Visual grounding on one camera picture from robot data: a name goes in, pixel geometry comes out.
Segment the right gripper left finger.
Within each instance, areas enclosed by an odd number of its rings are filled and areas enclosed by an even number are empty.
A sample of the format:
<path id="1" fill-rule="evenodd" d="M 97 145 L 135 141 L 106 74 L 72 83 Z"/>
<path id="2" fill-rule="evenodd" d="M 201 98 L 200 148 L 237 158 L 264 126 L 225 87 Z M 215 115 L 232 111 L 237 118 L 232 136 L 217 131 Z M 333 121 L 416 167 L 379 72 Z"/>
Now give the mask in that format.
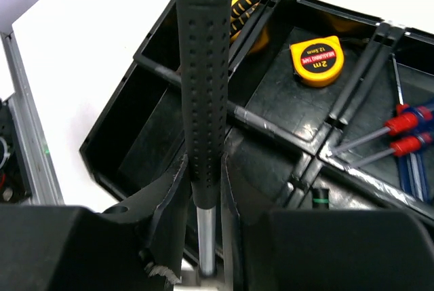
<path id="1" fill-rule="evenodd" d="M 181 281 L 188 160 L 102 213 L 1 206 L 2 290 L 171 290 Z"/>

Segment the black handle claw hammer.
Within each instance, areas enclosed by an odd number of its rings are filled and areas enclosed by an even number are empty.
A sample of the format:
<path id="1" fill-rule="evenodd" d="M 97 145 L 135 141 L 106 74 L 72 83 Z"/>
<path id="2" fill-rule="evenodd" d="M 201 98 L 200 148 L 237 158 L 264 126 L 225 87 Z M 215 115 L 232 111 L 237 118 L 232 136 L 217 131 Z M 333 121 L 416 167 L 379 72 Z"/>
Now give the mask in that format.
<path id="1" fill-rule="evenodd" d="M 231 0 L 176 0 L 182 119 L 197 208 L 199 271 L 213 276 L 228 102 Z"/>

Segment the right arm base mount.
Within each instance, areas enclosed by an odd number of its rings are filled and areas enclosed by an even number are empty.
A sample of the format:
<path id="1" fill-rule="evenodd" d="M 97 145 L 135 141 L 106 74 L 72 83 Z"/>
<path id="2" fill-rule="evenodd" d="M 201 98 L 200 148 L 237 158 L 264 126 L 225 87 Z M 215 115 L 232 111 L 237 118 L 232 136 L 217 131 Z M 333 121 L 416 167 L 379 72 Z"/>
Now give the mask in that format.
<path id="1" fill-rule="evenodd" d="M 9 104 L 1 100 L 1 203 L 21 203 L 31 188 Z"/>

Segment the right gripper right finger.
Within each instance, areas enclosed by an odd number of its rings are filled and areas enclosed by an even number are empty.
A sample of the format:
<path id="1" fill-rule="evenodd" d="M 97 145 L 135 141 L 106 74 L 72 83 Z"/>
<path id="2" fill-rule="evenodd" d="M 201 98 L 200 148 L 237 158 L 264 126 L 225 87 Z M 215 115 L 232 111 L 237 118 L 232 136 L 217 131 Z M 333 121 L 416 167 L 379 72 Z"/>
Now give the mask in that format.
<path id="1" fill-rule="evenodd" d="M 432 290 L 433 225 L 406 210 L 285 210 L 221 161 L 228 290 Z"/>

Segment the orange tape measure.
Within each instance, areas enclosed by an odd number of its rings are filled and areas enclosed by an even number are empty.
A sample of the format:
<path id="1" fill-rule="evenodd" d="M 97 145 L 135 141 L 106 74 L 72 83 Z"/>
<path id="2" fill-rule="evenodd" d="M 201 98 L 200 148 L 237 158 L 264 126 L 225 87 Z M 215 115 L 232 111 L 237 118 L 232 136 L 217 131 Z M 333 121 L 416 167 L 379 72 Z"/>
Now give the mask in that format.
<path id="1" fill-rule="evenodd" d="M 293 43 L 290 53 L 295 77 L 312 88 L 334 83 L 344 66 L 344 52 L 336 35 Z"/>

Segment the yellow long-nose pliers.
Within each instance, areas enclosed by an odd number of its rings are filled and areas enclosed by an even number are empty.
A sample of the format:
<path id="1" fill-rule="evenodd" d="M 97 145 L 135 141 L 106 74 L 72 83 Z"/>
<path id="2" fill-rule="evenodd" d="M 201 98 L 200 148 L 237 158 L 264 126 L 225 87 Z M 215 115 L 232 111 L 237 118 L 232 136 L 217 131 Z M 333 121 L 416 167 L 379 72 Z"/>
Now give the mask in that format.
<path id="1" fill-rule="evenodd" d="M 231 20 L 231 26 L 230 26 L 230 42 L 231 43 L 234 42 L 234 40 L 236 40 L 237 36 L 241 32 L 242 28 L 245 26 L 246 22 L 250 19 L 250 17 L 252 16 L 252 13 L 256 10 L 259 3 L 260 3 L 260 1 L 258 3 L 256 3 L 252 8 L 250 8 L 247 12 L 245 12 L 243 15 L 241 15 L 238 19 L 236 19 L 234 21 Z"/>

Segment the blue handle screwdriver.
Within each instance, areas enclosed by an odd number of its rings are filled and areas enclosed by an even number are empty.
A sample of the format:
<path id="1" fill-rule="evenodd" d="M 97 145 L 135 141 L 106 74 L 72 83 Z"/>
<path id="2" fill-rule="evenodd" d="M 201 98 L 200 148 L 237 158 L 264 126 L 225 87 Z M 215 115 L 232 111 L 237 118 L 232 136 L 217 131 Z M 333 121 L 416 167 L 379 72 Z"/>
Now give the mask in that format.
<path id="1" fill-rule="evenodd" d="M 384 151 L 350 163 L 347 169 L 360 168 L 386 156 L 398 159 L 401 189 L 423 202 L 430 200 L 427 167 L 423 153 L 433 144 L 433 128 L 425 132 L 407 135 L 390 144 Z"/>
<path id="2" fill-rule="evenodd" d="M 433 98 L 418 106 L 404 104 L 397 107 L 397 110 L 398 114 L 387 120 L 379 130 L 338 145 L 330 149 L 328 155 L 335 156 L 341 154 L 385 134 L 397 136 L 403 133 L 419 133 L 433 126 Z"/>

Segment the green black precision screwdriver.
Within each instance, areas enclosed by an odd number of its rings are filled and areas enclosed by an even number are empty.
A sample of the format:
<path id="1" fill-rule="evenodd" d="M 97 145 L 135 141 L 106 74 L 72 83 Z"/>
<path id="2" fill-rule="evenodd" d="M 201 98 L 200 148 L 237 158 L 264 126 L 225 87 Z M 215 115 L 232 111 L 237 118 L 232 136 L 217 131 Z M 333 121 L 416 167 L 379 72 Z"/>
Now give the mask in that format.
<path id="1" fill-rule="evenodd" d="M 328 188 L 312 188 L 312 208 L 315 210 L 328 210 L 330 208 L 329 193 L 330 190 Z"/>

